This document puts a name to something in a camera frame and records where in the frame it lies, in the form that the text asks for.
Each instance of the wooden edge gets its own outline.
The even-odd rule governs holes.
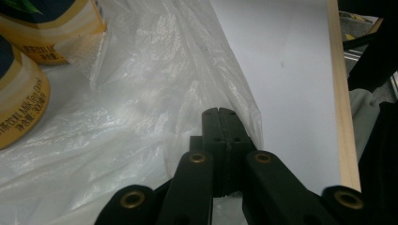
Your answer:
[[[337,0],[328,0],[328,19],[341,184],[342,186],[360,191],[360,174],[348,95]]]

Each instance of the black mechanism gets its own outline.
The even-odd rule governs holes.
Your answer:
[[[120,189],[96,225],[211,224],[213,198],[238,191],[250,225],[398,224],[354,189],[313,194],[275,155],[255,149],[235,112],[207,110],[202,125],[203,136],[191,137],[172,180],[155,190]]]

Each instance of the plastic sheet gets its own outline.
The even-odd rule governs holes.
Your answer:
[[[212,107],[236,111],[262,148],[260,112],[208,0],[99,2],[107,32],[56,46],[70,65],[43,68],[46,113],[0,152],[0,224],[93,224],[117,190],[170,179]],[[213,224],[244,224],[225,204],[236,201],[215,201]]]

